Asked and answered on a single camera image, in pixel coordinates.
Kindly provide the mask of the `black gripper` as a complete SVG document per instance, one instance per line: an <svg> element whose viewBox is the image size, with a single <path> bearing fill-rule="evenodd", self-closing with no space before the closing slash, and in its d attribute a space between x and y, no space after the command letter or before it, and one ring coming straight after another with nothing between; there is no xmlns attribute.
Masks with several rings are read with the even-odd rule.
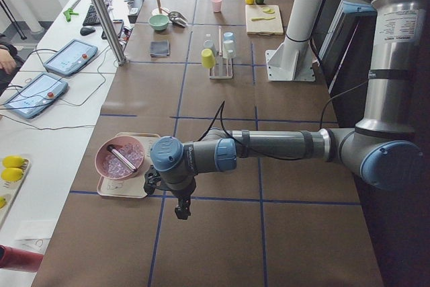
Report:
<svg viewBox="0 0 430 287"><path fill-rule="evenodd" d="M188 219L191 215L190 204L191 195L196 189L196 181L194 176L188 176L191 181L180 190L170 188L167 182L161 177L160 173L151 165L148 171L144 174L144 191L148 195L154 194L155 190L161 190L165 192L171 192L177 199L178 203L175 207L175 215L179 220Z"/></svg>

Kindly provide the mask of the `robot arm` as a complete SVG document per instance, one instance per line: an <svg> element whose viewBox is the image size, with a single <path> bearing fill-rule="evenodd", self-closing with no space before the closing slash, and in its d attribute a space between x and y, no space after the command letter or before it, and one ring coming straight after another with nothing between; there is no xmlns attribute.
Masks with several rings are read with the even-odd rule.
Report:
<svg viewBox="0 0 430 287"><path fill-rule="evenodd" d="M237 159L247 157L336 161L382 190L418 179L424 157L412 142L414 130L407 118L429 0L343 0L343 8L376 13L365 112L353 128L316 132L209 128L198 141L187 143L164 136L151 147L145 192L171 192L178 199L176 216L185 220L196 175L233 170Z"/></svg>

